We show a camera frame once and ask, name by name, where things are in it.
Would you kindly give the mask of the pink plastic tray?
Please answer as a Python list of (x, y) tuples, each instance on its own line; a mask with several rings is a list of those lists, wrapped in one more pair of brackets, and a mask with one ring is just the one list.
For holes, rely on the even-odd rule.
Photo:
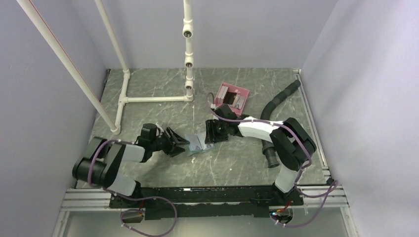
[[(235, 85), (231, 85), (228, 83), (223, 82), (221, 86), (227, 86), (228, 92), (226, 94), (225, 100), (223, 104), (227, 104), (230, 106), (231, 110), (237, 115), (240, 116), (244, 110), (244, 106), (246, 104), (247, 98), (249, 96), (250, 91), (248, 89), (238, 87)], [(218, 107), (222, 104), (216, 104), (214, 98), (214, 104)]]

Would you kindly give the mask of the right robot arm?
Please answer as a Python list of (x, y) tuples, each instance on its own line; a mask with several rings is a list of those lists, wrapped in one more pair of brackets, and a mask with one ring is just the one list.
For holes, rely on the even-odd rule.
[(280, 161), (281, 167), (272, 198), (278, 205), (286, 204), (302, 170), (312, 162), (312, 155), (317, 150), (305, 129), (294, 118), (270, 121), (248, 115), (237, 116), (227, 105), (210, 112), (214, 118), (205, 122), (205, 143), (223, 142), (229, 136), (251, 137), (267, 142), (264, 148), (273, 149), (273, 159)]

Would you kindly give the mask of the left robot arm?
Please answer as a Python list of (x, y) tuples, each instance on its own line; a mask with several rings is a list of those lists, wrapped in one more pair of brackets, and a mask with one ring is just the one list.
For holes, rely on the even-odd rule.
[(129, 207), (136, 207), (142, 201), (141, 184), (120, 171), (122, 162), (145, 163), (154, 152), (162, 151), (169, 157), (185, 152), (189, 141), (157, 124), (146, 123), (134, 142), (121, 139), (93, 137), (72, 168), (77, 180), (98, 186), (118, 195)]

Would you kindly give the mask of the green card holder wallet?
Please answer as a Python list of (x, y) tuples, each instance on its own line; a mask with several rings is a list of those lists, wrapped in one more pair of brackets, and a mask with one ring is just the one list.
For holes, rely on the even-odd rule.
[(206, 144), (205, 138), (205, 132), (185, 135), (185, 139), (189, 141), (187, 151), (188, 156), (194, 155), (196, 153), (208, 152), (209, 150), (215, 148), (214, 143)]

